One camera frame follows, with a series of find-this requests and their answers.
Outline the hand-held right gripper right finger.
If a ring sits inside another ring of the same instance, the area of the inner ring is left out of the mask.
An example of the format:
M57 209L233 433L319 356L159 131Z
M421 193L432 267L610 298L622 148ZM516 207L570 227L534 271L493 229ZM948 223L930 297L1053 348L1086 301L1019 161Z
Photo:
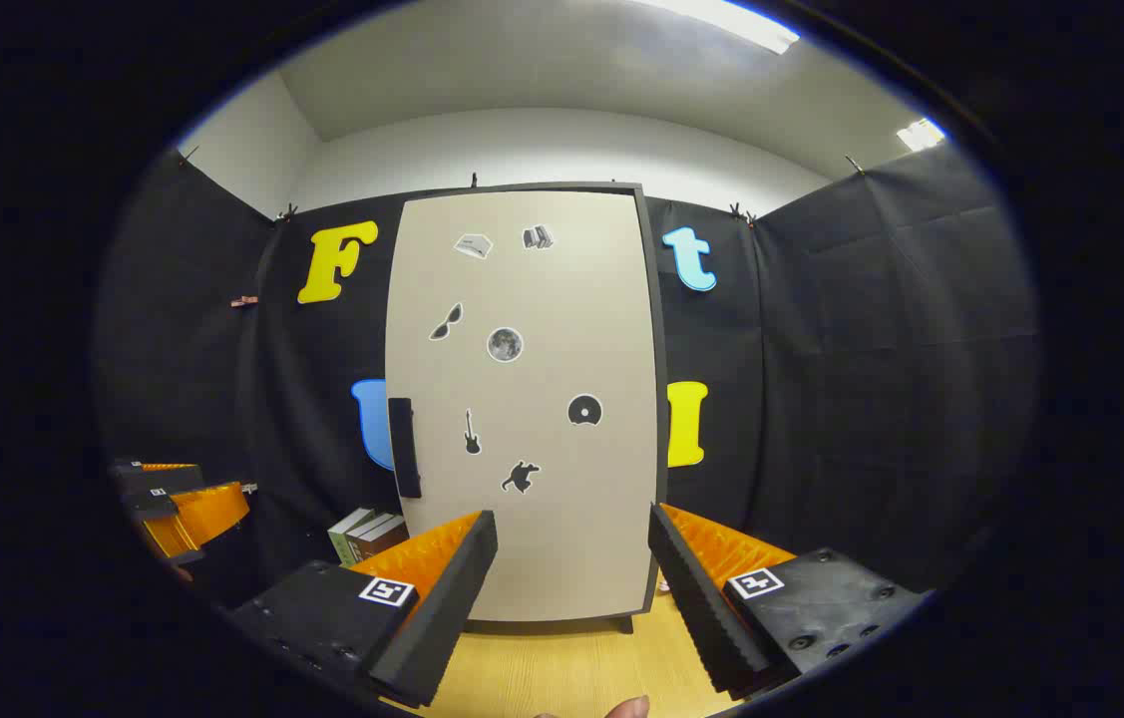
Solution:
M842 551L794 555L662 502L649 510L649 548L711 685L731 699L826 671L927 600Z

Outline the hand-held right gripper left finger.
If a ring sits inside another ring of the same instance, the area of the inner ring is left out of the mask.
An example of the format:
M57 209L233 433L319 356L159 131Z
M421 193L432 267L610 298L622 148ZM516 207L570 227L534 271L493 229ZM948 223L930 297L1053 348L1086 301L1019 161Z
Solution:
M344 567L312 560L229 621L289 669L356 701L433 703L498 553L475 511Z

